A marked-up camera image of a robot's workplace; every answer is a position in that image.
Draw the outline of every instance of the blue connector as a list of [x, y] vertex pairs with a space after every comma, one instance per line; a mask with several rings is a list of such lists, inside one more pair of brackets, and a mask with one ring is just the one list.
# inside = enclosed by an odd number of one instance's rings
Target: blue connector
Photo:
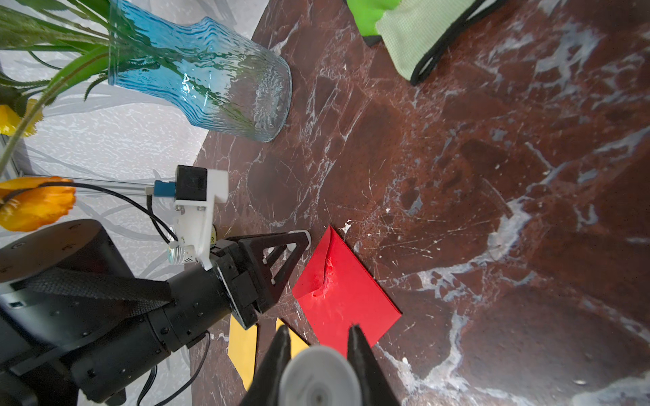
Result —
[[153, 195], [174, 198], [176, 196], [176, 182], [155, 181], [153, 183]]

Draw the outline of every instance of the yellow envelope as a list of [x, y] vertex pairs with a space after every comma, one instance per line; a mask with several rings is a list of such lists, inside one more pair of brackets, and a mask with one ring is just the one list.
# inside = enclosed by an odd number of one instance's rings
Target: yellow envelope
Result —
[[248, 390], [255, 373], [255, 351], [257, 349], [257, 326], [244, 330], [230, 315], [230, 334], [228, 336], [228, 357]]
[[[281, 325], [284, 325], [282, 320], [276, 320], [276, 331], [280, 328]], [[289, 328], [289, 337], [291, 338], [291, 358], [295, 357], [301, 351], [309, 348], [307, 344], [299, 335], [293, 332], [291, 327]]]

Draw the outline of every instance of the white plastic bracket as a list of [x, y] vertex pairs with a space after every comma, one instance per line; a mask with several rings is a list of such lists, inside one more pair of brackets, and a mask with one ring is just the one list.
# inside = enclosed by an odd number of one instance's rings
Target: white plastic bracket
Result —
[[210, 237], [215, 213], [215, 203], [228, 201], [228, 172], [207, 170], [206, 200], [175, 200], [181, 215], [174, 227], [179, 243], [192, 253], [205, 270], [212, 269], [210, 262]]

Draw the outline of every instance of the green cloth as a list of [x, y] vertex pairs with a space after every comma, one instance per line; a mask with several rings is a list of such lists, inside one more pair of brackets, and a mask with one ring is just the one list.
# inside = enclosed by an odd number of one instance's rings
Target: green cloth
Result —
[[503, 2], [348, 0], [348, 7], [366, 43], [372, 45], [381, 36], [398, 73], [417, 84], [462, 30]]
[[379, 35], [376, 22], [386, 10], [392, 10], [399, 4], [400, 0], [348, 0], [348, 7], [362, 36]]
[[475, 0], [402, 0], [376, 23], [395, 69], [411, 79], [415, 65]]

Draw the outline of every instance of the light green fabric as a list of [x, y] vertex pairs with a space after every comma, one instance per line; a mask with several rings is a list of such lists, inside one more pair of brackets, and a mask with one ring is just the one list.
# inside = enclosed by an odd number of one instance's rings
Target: light green fabric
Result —
[[474, 1], [402, 0], [393, 10], [385, 11], [376, 28], [399, 74], [411, 79], [424, 54]]
[[400, 0], [348, 0], [348, 7], [362, 36], [379, 35], [376, 22], [386, 10], [392, 10], [399, 4]]

